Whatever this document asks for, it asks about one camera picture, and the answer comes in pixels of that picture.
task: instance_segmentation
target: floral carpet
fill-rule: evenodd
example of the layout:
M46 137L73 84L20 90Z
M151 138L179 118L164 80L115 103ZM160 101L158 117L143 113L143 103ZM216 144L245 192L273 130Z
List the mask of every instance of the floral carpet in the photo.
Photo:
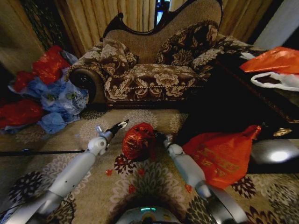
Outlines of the floral carpet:
M85 111L81 120L54 135L30 126L16 135L0 136L1 151L70 151L86 149L97 135L95 126L107 129L129 119L99 156L81 183L48 217L48 223L113 223L132 206L157 205L172 211L183 223L211 224L204 201L185 185L162 145L156 159L132 162L121 153L121 141L135 124L147 122L165 133L176 133L186 114L177 110ZM75 154L0 157L1 212L15 202L43 193ZM255 224L299 223L299 178L295 174L246 175L226 188Z

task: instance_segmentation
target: floral upholstery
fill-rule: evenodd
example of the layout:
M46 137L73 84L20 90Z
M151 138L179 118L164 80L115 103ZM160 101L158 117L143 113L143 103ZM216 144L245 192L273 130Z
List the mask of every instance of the floral upholstery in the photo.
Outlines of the floral upholstery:
M98 82L101 82L100 85L103 86L102 91L97 90L97 96L102 96L110 102L183 100L188 98L190 93L198 92L208 81L213 72L214 60L219 54L250 52L253 55L259 55L264 52L264 50L257 49L231 36L218 34L214 45L201 51L196 58L189 62L188 66L135 65L138 62L138 57L127 52L125 56L128 66L130 68L135 66L121 78L115 78L103 71L103 65L100 63L102 49L103 44L101 43L92 47L70 67L67 77L76 69L83 68L93 71L100 77Z
M217 34L218 25L214 21L188 26L162 44L155 63L188 65L194 58L213 46Z
M120 78L129 68L137 64L137 58L123 43L106 38L100 55L100 64L103 72L114 78Z
M105 95L110 101L182 100L203 84L188 66L137 64L122 78L109 77Z
M200 54L189 65L195 72L199 73L199 77L207 81L210 76L209 71L213 68L214 60L219 54L238 55L241 52L249 52L257 56L264 53L265 50L241 42L232 36L218 35L216 44Z

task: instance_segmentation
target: window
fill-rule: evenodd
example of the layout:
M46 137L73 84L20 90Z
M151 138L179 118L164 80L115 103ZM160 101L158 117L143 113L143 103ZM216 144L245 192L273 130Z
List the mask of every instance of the window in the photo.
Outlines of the window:
M155 23L154 26L158 25L160 22L163 11L168 10L170 5L170 0L156 0L156 11L155 11Z

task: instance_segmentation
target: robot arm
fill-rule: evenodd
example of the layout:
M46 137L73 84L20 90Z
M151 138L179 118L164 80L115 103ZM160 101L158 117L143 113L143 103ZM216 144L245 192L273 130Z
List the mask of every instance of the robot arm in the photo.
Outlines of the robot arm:
M199 165L186 155L181 146L172 144L172 136L164 141L169 156L187 184L194 187L198 195L207 200L207 210L217 224L247 223L247 216L238 203L224 190L206 183Z
M128 123L128 120L114 125L106 132L97 127L99 137L91 139L88 149L77 155L58 175L48 191L38 199L20 206L6 224L43 223L37 217L46 217L57 208L63 199L80 183L93 166L97 155L103 155L115 134Z

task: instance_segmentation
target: sofa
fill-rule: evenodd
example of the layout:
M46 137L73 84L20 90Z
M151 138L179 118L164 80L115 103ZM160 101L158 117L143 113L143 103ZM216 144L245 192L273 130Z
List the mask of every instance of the sofa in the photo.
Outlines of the sofa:
M217 55L262 52L218 33L221 0L188 0L174 12L165 10L145 33L122 18L119 13L100 42L67 71L75 86L88 90L90 105L181 107L200 96Z

